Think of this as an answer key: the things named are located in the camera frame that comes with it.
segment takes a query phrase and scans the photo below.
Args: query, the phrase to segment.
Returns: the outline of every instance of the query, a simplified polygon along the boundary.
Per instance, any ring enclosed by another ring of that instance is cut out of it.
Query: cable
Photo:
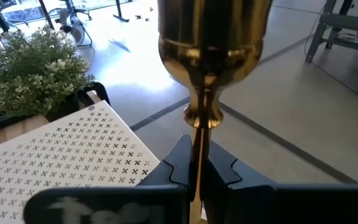
[[[313,30],[314,30],[314,28],[316,27],[317,21],[318,21],[320,15],[323,13],[323,10],[324,10],[325,7],[326,7],[326,4],[324,4],[324,6],[321,8],[320,12],[318,13],[317,18],[316,18],[316,20],[315,20],[315,22],[314,22],[314,24],[313,24],[313,27],[311,28],[311,31],[310,31],[310,33],[309,33],[309,36],[308,36],[308,38],[307,38],[307,40],[306,40],[306,42],[305,42],[305,47],[304,47],[304,49],[303,49],[303,51],[304,51],[304,53],[305,53],[305,57],[308,56],[308,54],[306,53],[306,47],[307,47],[307,45],[308,45],[308,42],[309,42],[309,40],[310,40],[310,37],[313,36]],[[338,82],[339,84],[341,84],[342,86],[344,86],[345,88],[347,88],[349,91],[353,92],[354,94],[356,94],[356,95],[358,96],[358,92],[354,91],[351,87],[349,87],[349,86],[346,85],[345,83],[339,81],[339,80],[338,80],[337,78],[335,78],[333,75],[331,75],[330,73],[328,73],[325,69],[321,68],[319,65],[313,63],[312,61],[311,61],[310,63],[311,63],[312,65],[314,65],[316,68],[320,69],[322,72],[324,72],[328,77],[332,78],[334,81]]]

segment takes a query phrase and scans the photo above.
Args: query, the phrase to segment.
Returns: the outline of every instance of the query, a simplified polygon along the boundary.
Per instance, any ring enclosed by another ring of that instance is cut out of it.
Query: trophy stem
[[[190,224],[199,224],[203,193],[201,191],[205,166],[208,163],[209,144],[211,142],[211,129],[194,128],[191,149],[191,186],[195,190],[194,199],[190,204]]]

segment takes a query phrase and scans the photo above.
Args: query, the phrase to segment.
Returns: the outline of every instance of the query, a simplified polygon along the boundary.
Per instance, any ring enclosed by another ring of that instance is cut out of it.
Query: gold trophy cup
[[[183,117],[194,127],[191,224],[201,220],[203,167],[208,160],[211,129],[223,120],[219,96],[258,64],[271,3],[272,0],[158,0],[161,60],[190,92],[190,104]]]

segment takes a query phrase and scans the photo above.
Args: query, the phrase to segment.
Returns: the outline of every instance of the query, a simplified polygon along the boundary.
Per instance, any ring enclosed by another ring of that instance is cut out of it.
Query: perforated pattern
[[[158,160],[104,102],[0,144],[0,223],[52,187],[139,183]]]

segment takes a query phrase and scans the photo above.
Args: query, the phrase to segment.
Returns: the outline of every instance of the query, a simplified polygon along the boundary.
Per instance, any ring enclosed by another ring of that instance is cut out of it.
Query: black holder
[[[117,213],[128,203],[148,208],[163,206],[165,210],[160,213],[166,219],[160,223],[188,223],[194,194],[189,179],[190,154],[191,138],[185,135],[136,187],[43,191],[25,206],[24,220],[26,224],[62,223],[61,212],[51,213],[45,208],[69,196],[91,208]],[[209,149],[201,197],[210,224],[358,223],[358,185],[278,184],[215,142]],[[84,220],[89,218],[85,217],[82,224],[90,223]]]

